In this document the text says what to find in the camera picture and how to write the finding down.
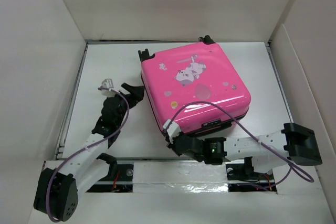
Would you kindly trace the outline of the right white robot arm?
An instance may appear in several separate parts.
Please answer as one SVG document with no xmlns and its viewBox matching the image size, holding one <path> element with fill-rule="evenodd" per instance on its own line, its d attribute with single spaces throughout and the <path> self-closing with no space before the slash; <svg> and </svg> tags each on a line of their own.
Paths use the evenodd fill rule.
<svg viewBox="0 0 336 224">
<path fill-rule="evenodd" d="M 175 122 L 167 121 L 165 126 L 168 147 L 176 155 L 186 155 L 207 165 L 243 159 L 243 174 L 248 178 L 283 165 L 298 172 L 303 166 L 322 164 L 314 131 L 296 123 L 285 123 L 282 130 L 258 137 L 204 140 L 186 135 Z"/>
</svg>

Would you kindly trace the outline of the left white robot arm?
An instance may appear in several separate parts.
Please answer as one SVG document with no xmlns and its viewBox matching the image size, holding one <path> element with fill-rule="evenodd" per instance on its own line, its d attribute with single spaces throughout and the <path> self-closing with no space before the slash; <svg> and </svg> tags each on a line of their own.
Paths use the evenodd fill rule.
<svg viewBox="0 0 336 224">
<path fill-rule="evenodd" d="M 143 86 L 122 84 L 127 93 L 116 91 L 107 83 L 99 87 L 106 96 L 91 134 L 83 146 L 56 168 L 46 167 L 38 180 L 33 207 L 54 222 L 70 219 L 78 206 L 79 197 L 97 181 L 112 180 L 118 173 L 115 157 L 107 150 L 118 138 L 130 109 L 144 98 Z"/>
</svg>

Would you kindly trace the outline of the pink hard-shell suitcase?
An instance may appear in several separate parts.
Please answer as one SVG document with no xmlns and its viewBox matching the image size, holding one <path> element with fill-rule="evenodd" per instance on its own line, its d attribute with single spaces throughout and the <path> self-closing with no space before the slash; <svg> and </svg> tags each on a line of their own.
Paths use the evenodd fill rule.
<svg viewBox="0 0 336 224">
<path fill-rule="evenodd" d="M 186 134 L 201 135 L 243 118 L 251 95 L 218 43 L 198 42 L 150 54 L 139 51 L 141 79 L 160 130 L 174 120 Z"/>
</svg>

